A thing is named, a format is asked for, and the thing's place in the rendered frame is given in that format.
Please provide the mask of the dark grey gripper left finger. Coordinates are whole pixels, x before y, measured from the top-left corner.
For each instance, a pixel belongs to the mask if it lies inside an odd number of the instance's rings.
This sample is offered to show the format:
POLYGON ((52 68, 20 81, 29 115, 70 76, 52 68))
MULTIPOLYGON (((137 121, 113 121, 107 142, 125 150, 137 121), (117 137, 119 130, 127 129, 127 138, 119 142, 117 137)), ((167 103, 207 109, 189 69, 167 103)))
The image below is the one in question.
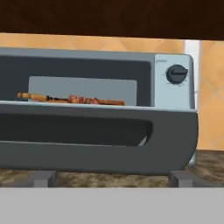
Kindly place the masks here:
POLYGON ((6 184, 5 187, 55 187, 56 171, 31 171, 27 180, 6 184))

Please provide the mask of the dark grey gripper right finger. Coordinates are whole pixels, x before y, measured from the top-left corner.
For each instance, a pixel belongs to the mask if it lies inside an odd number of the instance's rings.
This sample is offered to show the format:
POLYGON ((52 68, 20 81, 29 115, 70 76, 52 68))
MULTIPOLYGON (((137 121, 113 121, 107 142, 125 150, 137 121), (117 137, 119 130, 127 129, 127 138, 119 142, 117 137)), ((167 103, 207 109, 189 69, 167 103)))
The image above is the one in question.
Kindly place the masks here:
POLYGON ((221 184, 199 178, 190 171, 171 171, 168 179, 169 187, 221 187, 221 184))

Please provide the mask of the dark grey toaster oven door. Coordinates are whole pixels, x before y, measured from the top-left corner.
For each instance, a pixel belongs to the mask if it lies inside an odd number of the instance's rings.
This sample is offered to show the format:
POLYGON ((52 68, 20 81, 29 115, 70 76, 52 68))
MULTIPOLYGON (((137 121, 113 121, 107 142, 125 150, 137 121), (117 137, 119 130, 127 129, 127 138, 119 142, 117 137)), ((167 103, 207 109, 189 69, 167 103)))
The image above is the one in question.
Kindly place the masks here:
POLYGON ((0 101, 0 168, 166 175, 198 134, 193 109, 0 101))

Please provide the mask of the grey toaster oven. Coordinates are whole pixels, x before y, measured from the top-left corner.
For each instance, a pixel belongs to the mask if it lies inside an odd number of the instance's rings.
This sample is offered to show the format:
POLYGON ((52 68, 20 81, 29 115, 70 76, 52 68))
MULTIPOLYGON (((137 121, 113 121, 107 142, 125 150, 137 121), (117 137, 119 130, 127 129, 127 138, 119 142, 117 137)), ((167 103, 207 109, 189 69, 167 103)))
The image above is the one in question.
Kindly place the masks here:
POLYGON ((37 102, 18 93, 77 95, 124 101, 124 106, 196 111, 193 90, 193 59, 187 54, 0 47, 0 102, 37 102), (178 85, 166 79, 172 65, 188 70, 178 85))

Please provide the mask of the kebab skewer with meat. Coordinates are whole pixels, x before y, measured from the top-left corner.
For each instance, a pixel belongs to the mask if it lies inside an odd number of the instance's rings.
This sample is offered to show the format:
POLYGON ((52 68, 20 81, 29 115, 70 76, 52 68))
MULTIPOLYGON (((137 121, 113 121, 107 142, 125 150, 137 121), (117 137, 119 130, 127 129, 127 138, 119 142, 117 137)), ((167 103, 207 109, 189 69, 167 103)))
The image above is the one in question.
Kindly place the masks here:
POLYGON ((32 100, 33 102, 96 104, 96 105, 113 105, 113 106, 125 105, 124 101, 100 100, 98 98, 88 98, 83 96, 77 96, 74 94, 69 95, 67 98, 59 98, 43 94, 18 93, 17 97, 20 99, 29 99, 32 100))

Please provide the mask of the black toaster oven timer knob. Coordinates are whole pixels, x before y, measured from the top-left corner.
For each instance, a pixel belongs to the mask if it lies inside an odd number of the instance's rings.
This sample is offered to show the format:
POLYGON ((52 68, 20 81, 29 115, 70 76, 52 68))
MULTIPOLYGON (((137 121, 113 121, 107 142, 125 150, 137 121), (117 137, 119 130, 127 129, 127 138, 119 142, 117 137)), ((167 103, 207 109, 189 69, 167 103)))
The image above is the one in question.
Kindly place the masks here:
POLYGON ((181 65, 172 65, 166 70, 166 79, 174 85, 182 83, 188 74, 188 70, 181 65))

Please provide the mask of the white vertical strip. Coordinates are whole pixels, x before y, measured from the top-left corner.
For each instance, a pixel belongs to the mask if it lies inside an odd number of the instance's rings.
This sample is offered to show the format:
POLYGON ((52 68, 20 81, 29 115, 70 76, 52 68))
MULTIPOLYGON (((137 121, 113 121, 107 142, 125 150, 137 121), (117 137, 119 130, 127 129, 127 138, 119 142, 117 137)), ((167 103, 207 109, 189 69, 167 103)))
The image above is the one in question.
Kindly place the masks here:
POLYGON ((195 108, 199 105, 200 91, 200 66, 201 66, 201 41, 190 40, 184 41, 184 53, 192 56, 193 59, 193 75, 194 75, 194 101, 195 108))

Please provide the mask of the dark brown wall cupboard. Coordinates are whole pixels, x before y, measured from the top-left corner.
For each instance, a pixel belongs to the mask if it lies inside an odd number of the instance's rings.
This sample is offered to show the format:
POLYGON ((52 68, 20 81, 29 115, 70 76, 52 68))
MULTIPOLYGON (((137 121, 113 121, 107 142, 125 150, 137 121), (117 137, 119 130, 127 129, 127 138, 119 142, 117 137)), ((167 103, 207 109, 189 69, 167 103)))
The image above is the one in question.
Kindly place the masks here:
POLYGON ((224 40, 224 0, 0 0, 0 32, 224 40))

